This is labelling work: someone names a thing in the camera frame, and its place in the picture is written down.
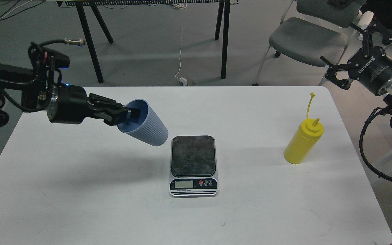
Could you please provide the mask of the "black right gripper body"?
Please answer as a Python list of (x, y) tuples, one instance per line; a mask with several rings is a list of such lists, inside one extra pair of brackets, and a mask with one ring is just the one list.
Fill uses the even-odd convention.
[(392, 58), (383, 48), (370, 48), (368, 55), (359, 49), (347, 63), (353, 66), (348, 70), (351, 79), (359, 81), (375, 96), (386, 93), (392, 96)]

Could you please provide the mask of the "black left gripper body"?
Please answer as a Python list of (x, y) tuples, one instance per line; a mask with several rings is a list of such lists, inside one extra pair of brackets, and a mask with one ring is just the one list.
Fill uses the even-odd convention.
[(86, 91), (75, 85), (53, 85), (47, 115), (51, 123), (81, 124), (88, 116)]

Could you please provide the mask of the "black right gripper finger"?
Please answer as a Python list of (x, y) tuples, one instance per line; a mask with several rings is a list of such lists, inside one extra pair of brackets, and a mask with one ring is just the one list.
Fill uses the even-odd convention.
[(363, 55), (369, 55), (370, 49), (373, 47), (372, 34), (375, 32), (381, 34), (381, 43), (385, 47), (392, 45), (392, 33), (378, 21), (372, 21), (364, 29), (353, 23), (350, 23), (350, 27), (362, 34), (362, 48), (360, 51)]
[(352, 81), (349, 79), (338, 79), (337, 78), (337, 72), (341, 71), (348, 71), (350, 69), (353, 69), (353, 65), (350, 64), (341, 64), (341, 65), (334, 65), (330, 61), (328, 61), (324, 56), (321, 56), (320, 59), (325, 62), (326, 65), (328, 65), (328, 68), (326, 70), (326, 73), (323, 76), (323, 80), (328, 80), (334, 85), (336, 85), (339, 88), (342, 88), (344, 90), (350, 89)]

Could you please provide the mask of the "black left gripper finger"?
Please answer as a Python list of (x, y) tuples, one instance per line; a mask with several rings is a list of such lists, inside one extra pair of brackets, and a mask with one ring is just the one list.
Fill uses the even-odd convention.
[(109, 126), (117, 126), (124, 123), (127, 119), (128, 109), (118, 108), (88, 108), (88, 117), (103, 119), (103, 122)]
[(104, 96), (100, 96), (97, 94), (90, 94), (87, 98), (87, 107), (88, 108), (110, 108), (113, 110), (117, 110), (118, 108), (128, 109), (127, 118), (139, 118), (141, 110), (137, 108), (129, 108), (124, 106), (123, 104), (113, 100), (106, 98)]

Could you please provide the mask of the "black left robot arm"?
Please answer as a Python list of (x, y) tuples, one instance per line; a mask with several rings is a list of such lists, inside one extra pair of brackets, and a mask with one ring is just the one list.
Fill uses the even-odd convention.
[(24, 113), (46, 111), (49, 121), (56, 124), (78, 125), (90, 117), (116, 126), (140, 118), (140, 109), (96, 94), (87, 95), (82, 87), (63, 83), (61, 70), (69, 67), (70, 58), (48, 48), (57, 43), (85, 45), (82, 39), (68, 38), (31, 42), (28, 48), (31, 69), (0, 63), (0, 128), (9, 121), (3, 110), (6, 101)]

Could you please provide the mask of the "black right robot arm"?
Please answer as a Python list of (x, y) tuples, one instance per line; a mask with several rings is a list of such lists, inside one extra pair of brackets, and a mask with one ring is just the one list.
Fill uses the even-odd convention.
[(373, 45), (372, 41), (372, 34), (378, 32), (382, 35), (384, 46), (392, 45), (392, 33), (376, 20), (372, 20), (365, 28), (354, 23), (350, 23), (350, 27), (362, 34), (362, 47), (346, 64), (334, 65), (325, 57), (321, 57), (321, 60), (328, 65), (324, 78), (339, 88), (348, 90), (352, 81), (356, 80), (375, 96), (385, 95), (387, 106), (377, 108), (369, 116), (360, 135), (362, 141), (368, 125), (378, 115), (391, 115), (392, 129), (392, 58), (383, 47)]

